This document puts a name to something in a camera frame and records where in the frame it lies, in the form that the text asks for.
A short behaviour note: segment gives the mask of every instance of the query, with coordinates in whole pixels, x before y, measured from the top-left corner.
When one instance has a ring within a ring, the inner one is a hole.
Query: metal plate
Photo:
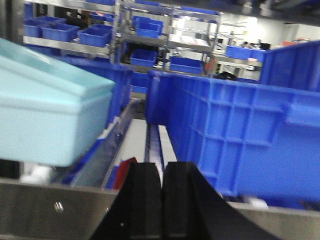
[[[90,53],[90,54],[98,54],[98,55],[108,55],[109,48],[106,47],[97,47],[79,44],[76,42],[66,42],[66,41],[56,41],[51,39],[44,39],[32,36],[23,36],[23,42],[25,44],[33,44],[44,47],[51,47],[56,49],[64,49],[71,50],[81,53]]]
[[[117,191],[29,185],[2,178],[0,239],[87,240],[116,195]]]

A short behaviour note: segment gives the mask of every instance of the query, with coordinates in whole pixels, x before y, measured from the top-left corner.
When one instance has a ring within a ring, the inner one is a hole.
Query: white object
[[[103,131],[111,80],[0,39],[0,159],[71,165]]]
[[[20,182],[25,184],[48,184],[54,169],[51,166],[35,166],[30,174],[22,175]]]

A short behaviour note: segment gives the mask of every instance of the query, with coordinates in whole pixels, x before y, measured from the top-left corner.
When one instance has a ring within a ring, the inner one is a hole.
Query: white wall
[[[310,40],[320,40],[320,27],[299,24],[296,38],[309,38]]]
[[[247,41],[249,43],[257,43],[258,39],[260,39],[263,43],[269,43],[271,44],[271,47],[274,48],[275,46],[279,45],[282,41],[282,32],[284,31],[283,21],[256,18],[243,15],[234,15],[229,13],[222,15],[221,20],[225,23],[240,23],[240,25],[245,26],[220,26],[220,32],[227,32],[229,34],[231,31],[233,31],[237,37],[243,39],[236,40],[237,45],[241,44],[244,41]]]

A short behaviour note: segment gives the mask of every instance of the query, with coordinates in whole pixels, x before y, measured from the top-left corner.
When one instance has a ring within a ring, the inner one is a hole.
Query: stainless steel panel
[[[283,240],[319,240],[320,212],[229,203],[249,220]]]
[[[56,41],[51,39],[44,39],[32,36],[23,36],[23,42],[25,44],[33,44],[44,47],[51,47],[56,49],[71,50],[82,53],[98,54],[98,55],[108,55],[109,48],[106,47],[97,47],[79,44],[77,42],[66,42],[66,41]]]
[[[0,239],[87,240],[116,195],[117,191],[0,179]]]
[[[211,53],[212,48],[211,46],[203,46],[203,45],[194,45],[194,44],[186,44],[176,41],[168,41],[168,47],[172,49],[182,48],[182,49],[188,49],[188,50],[196,50],[200,53]]]
[[[83,167],[71,183],[71,186],[104,188],[113,170],[116,156],[125,137],[130,122],[140,103],[133,99],[120,116],[110,133],[99,146],[89,162]]]
[[[145,36],[138,36],[135,34],[123,33],[122,38],[128,42],[134,42],[139,44],[148,44],[157,47],[164,47],[166,45],[166,40],[163,38],[152,38]]]
[[[0,0],[0,38],[7,38],[7,0]]]
[[[214,59],[216,61],[223,61],[223,62],[235,63],[235,64],[245,64],[245,65],[255,66],[255,67],[262,67],[262,62],[231,58],[231,57],[227,57],[224,55],[214,55]]]
[[[173,13],[173,9],[171,7],[140,4],[130,0],[124,1],[124,7],[135,12],[149,13],[154,15],[171,15]]]
[[[162,68],[155,68],[155,67],[148,67],[148,66],[131,65],[131,64],[125,64],[125,63],[121,63],[121,65],[131,66],[134,68],[135,72],[145,73],[145,74],[148,73],[149,70],[154,70],[154,71],[163,71],[168,73],[176,73],[176,74],[183,74],[183,75],[190,75],[190,76],[202,76],[201,74],[193,74],[193,73],[182,72],[182,71],[172,71],[167,68],[162,69]]]
[[[113,12],[115,6],[86,2],[85,0],[25,0],[30,3],[47,4],[70,9],[82,9],[88,11]]]

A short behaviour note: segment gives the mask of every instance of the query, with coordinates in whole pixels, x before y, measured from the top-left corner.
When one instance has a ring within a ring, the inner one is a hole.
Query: red object
[[[120,163],[120,166],[115,175],[115,180],[112,187],[113,189],[119,190],[122,187],[122,184],[126,179],[130,163],[137,163],[137,159],[135,157],[132,157]]]
[[[281,45],[282,46],[291,46],[291,45],[296,45],[296,42],[293,41],[282,41]]]

